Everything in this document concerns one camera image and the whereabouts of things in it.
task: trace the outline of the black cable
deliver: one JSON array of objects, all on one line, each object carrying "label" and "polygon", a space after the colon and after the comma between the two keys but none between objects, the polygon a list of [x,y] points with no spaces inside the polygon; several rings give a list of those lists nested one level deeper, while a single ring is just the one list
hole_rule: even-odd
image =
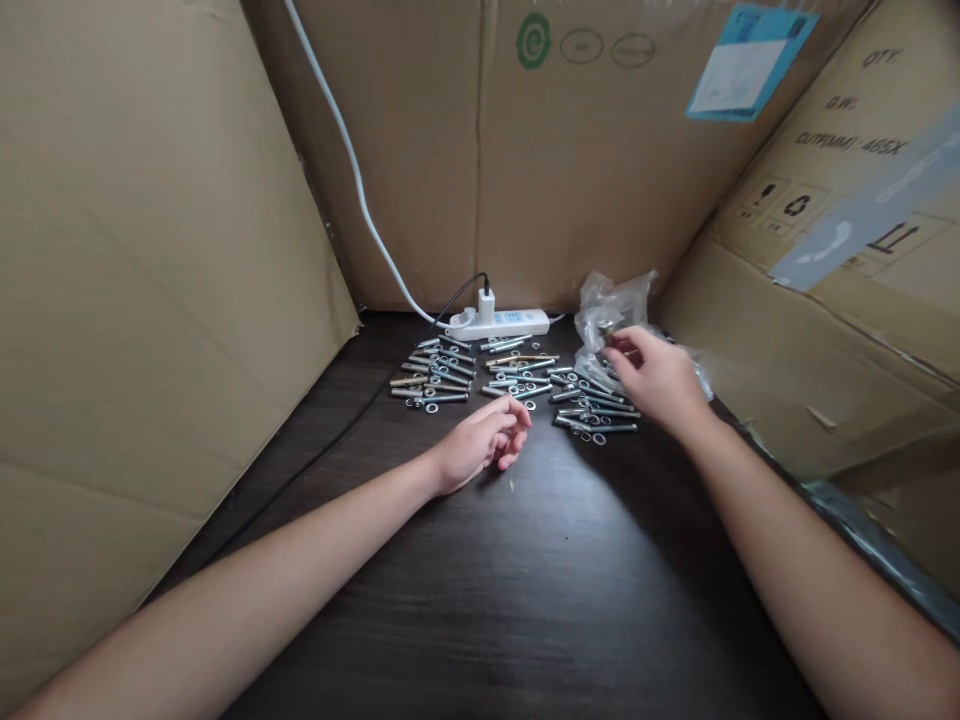
[{"label": "black cable", "polygon": [[[421,342],[428,339],[430,335],[433,334],[433,329],[437,326],[437,323],[440,322],[440,318],[447,313],[447,310],[450,309],[450,306],[457,301],[457,298],[460,297],[468,287],[473,285],[473,283],[475,283],[477,279],[481,277],[483,278],[484,289],[485,290],[490,289],[490,279],[487,277],[487,274],[485,272],[479,272],[476,275],[474,275],[472,278],[467,280],[467,282],[463,284],[463,287],[457,290],[454,296],[447,301],[447,304],[443,306],[443,310],[437,313],[437,316],[433,319],[433,322],[430,324],[430,327],[427,329],[427,332],[424,334],[424,336],[420,340],[417,341],[417,344],[414,345],[414,349],[416,349]],[[290,475],[289,477],[287,477],[286,480],[280,483],[277,489],[270,494],[269,498],[267,498],[266,502],[264,502],[259,508],[257,508],[257,510],[250,517],[248,517],[246,520],[243,521],[240,527],[234,530],[230,534],[230,536],[227,537],[226,540],[224,540],[222,543],[220,543],[219,546],[217,546],[217,549],[214,550],[210,554],[210,557],[207,558],[207,560],[203,563],[203,565],[200,566],[201,570],[211,565],[213,562],[215,562],[220,557],[220,555],[223,554],[223,552],[234,543],[234,541],[237,538],[239,538],[241,535],[243,535],[244,532],[246,532],[247,528],[253,525],[253,523],[255,523],[257,519],[261,515],[263,515],[264,512],[266,512],[267,508],[269,508],[274,502],[276,502],[277,498],[279,498],[284,493],[284,491],[286,491],[286,489],[289,488],[294,483],[294,481],[297,480],[297,478],[299,478],[301,475],[307,472],[307,470],[309,470],[314,465],[314,463],[316,463],[320,458],[326,455],[327,451],[329,451],[330,448],[336,445],[341,440],[341,438],[343,438],[344,435],[350,432],[350,429],[357,424],[357,421],[361,417],[363,417],[364,413],[366,413],[367,410],[370,409],[370,407],[373,405],[376,399],[380,396],[380,393],[382,393],[384,388],[387,387],[387,385],[390,383],[390,379],[400,369],[400,366],[407,361],[408,355],[410,355],[409,352],[406,355],[404,355],[403,359],[400,362],[398,362],[396,366],[389,372],[389,374],[383,379],[383,382],[380,383],[380,385],[377,387],[377,391],[373,393],[373,395],[370,397],[369,400],[367,400],[366,403],[364,403],[363,407],[360,408],[357,414],[350,419],[350,422],[348,422],[346,425],[343,426],[343,429],[336,434],[333,440],[331,440],[326,445],[324,445],[317,452],[316,455],[314,455],[309,460],[307,460],[296,471],[294,471],[292,475]]]}]

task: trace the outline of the left hand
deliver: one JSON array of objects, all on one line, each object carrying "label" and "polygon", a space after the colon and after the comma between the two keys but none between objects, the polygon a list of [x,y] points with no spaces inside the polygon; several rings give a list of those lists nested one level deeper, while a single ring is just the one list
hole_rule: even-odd
[{"label": "left hand", "polygon": [[527,441],[530,413],[505,395],[477,410],[427,451],[439,479],[438,495],[456,492],[496,462],[502,471],[516,462]]}]

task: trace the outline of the white cable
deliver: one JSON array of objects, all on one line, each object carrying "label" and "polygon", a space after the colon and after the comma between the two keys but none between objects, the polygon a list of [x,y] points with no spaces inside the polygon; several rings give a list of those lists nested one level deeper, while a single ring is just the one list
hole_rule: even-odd
[{"label": "white cable", "polygon": [[[376,240],[377,247],[379,247],[380,252],[383,253],[383,259],[387,261],[390,272],[393,273],[393,277],[396,279],[397,285],[400,286],[400,292],[403,293],[403,296],[407,299],[407,302],[410,303],[410,307],[412,307],[424,320],[432,323],[434,322],[434,319],[427,315],[427,313],[425,313],[420,306],[417,305],[416,301],[410,295],[410,291],[407,290],[407,286],[403,282],[403,278],[400,277],[400,271],[397,270],[397,266],[394,264],[393,258],[390,257],[390,253],[387,252],[387,248],[384,246],[383,240],[380,239],[380,233],[377,232],[377,228],[373,224],[373,218],[370,217],[370,209],[367,207],[367,194],[363,190],[363,178],[360,176],[360,164],[357,162],[357,154],[353,151],[353,143],[350,142],[350,134],[347,132],[347,126],[343,122],[343,115],[340,114],[340,108],[337,107],[337,101],[333,98],[333,93],[330,91],[330,86],[327,85],[327,79],[323,76],[323,71],[320,69],[320,63],[317,62],[317,56],[313,52],[313,46],[310,45],[310,40],[307,38],[306,31],[303,29],[303,23],[300,22],[300,15],[297,14],[297,8],[293,4],[293,0],[284,0],[284,4],[287,6],[287,12],[290,14],[290,20],[293,21],[293,27],[297,31],[297,36],[300,38],[300,44],[303,46],[303,51],[307,54],[307,60],[310,61],[310,67],[313,68],[313,74],[317,78],[317,82],[320,83],[320,89],[323,90],[323,96],[327,99],[327,104],[330,106],[330,110],[333,112],[333,119],[337,121],[337,127],[340,128],[340,137],[343,138],[343,144],[347,147],[347,155],[350,156],[350,167],[353,168],[353,179],[357,184],[357,195],[360,198],[360,210],[363,212],[363,219],[367,222],[367,228],[370,230],[370,234],[373,235],[373,239]],[[447,323],[437,322],[437,327],[447,329],[453,326]],[[466,327],[466,325],[458,325],[457,327]]]}]

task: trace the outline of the plastic bag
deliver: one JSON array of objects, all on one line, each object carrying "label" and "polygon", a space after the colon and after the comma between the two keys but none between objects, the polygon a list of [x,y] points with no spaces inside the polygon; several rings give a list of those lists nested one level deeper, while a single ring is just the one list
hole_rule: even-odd
[{"label": "plastic bag", "polygon": [[[657,271],[651,270],[646,275],[639,275],[615,286],[610,278],[595,270],[587,276],[586,282],[580,288],[580,312],[574,317],[577,333],[583,340],[583,347],[577,351],[574,362],[576,372],[622,394],[623,386],[600,353],[606,344],[604,333],[631,325],[641,325],[657,337],[672,342],[663,331],[647,320],[647,296],[657,277]],[[689,348],[684,349],[693,356]],[[694,369],[703,394],[707,400],[713,400],[710,381],[696,360]]]}]

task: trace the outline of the power strip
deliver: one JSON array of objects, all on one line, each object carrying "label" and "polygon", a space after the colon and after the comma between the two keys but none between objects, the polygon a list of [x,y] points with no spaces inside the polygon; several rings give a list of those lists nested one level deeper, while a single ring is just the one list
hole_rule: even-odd
[{"label": "power strip", "polygon": [[493,291],[481,289],[477,308],[465,308],[450,318],[447,334],[454,340],[464,342],[490,337],[515,337],[517,335],[546,335],[550,330],[550,318],[540,309],[494,310]]}]

